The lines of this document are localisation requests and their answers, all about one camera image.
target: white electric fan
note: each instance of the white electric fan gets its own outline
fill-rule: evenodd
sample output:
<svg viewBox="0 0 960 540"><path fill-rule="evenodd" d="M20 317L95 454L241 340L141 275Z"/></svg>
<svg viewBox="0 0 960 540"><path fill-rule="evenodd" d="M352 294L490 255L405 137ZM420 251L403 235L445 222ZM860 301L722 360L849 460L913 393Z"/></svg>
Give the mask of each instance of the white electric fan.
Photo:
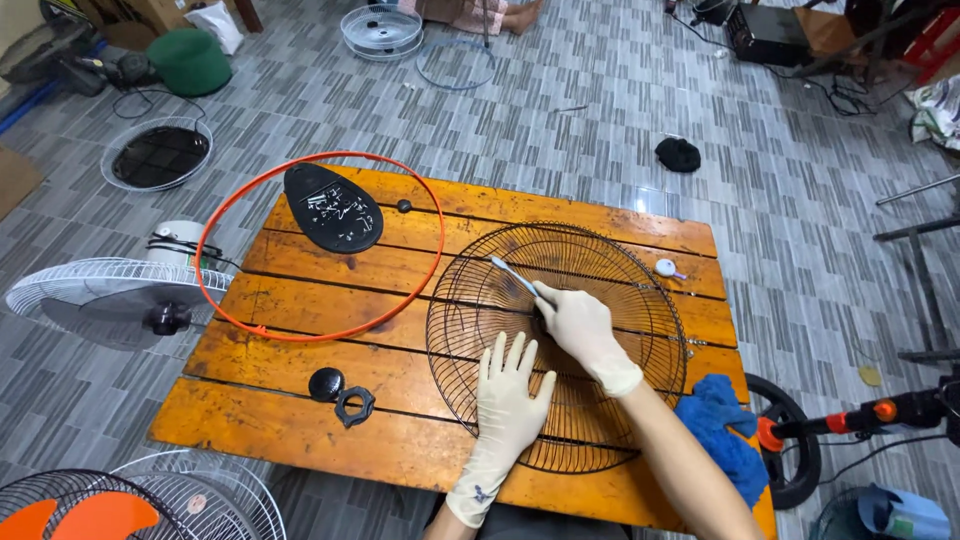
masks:
<svg viewBox="0 0 960 540"><path fill-rule="evenodd" d="M118 351L143 351L164 336L209 322L213 307L197 286L193 255L204 226L159 224L144 260L85 258L40 270L7 292L7 305L48 327ZM220 302L232 276L213 269L223 252L204 245L204 285Z"/></svg>

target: blue cloth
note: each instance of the blue cloth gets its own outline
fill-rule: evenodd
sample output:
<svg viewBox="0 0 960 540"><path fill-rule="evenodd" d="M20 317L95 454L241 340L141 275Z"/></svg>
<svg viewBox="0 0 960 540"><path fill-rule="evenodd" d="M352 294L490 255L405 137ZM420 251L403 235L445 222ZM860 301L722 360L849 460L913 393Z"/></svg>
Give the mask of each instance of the blue cloth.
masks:
<svg viewBox="0 0 960 540"><path fill-rule="evenodd" d="M692 396L680 399L674 411L753 508L769 477L759 452L726 428L730 426L745 437L756 433L756 416L740 408L730 378L707 375L693 385Z"/></svg>

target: gloved hand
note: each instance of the gloved hand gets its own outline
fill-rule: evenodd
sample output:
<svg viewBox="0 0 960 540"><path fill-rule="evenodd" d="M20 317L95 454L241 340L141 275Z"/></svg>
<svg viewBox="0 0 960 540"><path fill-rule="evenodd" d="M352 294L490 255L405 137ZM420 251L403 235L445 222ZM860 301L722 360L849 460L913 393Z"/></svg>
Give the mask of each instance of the gloved hand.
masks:
<svg viewBox="0 0 960 540"><path fill-rule="evenodd" d="M550 335L603 386L604 393L622 398L640 384L643 372L613 337L608 307L582 290L557 290L542 282L534 282L534 288Z"/></svg>
<svg viewBox="0 0 960 540"><path fill-rule="evenodd" d="M530 374L537 356L537 341L523 352L526 335L516 335L514 345L503 361L507 334L501 332L480 360L477 381L477 424L480 436L473 446L464 472L446 495L446 505L467 527L480 528L500 484L514 467L516 459L537 439L550 409L555 372L540 382L537 398L530 399Z"/></svg>

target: black fabric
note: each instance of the black fabric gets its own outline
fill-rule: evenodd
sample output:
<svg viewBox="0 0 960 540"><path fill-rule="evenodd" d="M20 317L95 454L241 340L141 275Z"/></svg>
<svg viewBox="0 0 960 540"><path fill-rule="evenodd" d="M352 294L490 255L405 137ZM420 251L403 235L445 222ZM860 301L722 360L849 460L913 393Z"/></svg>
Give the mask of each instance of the black fabric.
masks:
<svg viewBox="0 0 960 540"><path fill-rule="evenodd" d="M656 153L660 163L673 172L692 173L700 168L700 150L685 138L665 138L657 145Z"/></svg>

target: white glove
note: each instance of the white glove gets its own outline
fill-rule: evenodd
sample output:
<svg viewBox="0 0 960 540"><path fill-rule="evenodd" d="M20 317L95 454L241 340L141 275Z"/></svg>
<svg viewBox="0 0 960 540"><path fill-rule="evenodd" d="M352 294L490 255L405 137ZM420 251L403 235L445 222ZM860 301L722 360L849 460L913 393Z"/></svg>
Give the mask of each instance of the white glove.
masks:
<svg viewBox="0 0 960 540"><path fill-rule="evenodd" d="M537 341L530 342L520 360L525 338L523 332L516 335L504 363L507 334L501 332L492 353L488 348L480 360L477 381L480 436L460 479L446 494L446 505L467 527L483 525L500 484L520 454L537 439L550 409L557 374L551 371L544 375L540 393L530 399L528 387L537 356Z"/></svg>
<svg viewBox="0 0 960 540"><path fill-rule="evenodd" d="M582 290L557 290L541 282L534 282L534 288L550 335L603 386L604 393L622 398L640 384L643 372L613 337L608 307Z"/></svg>

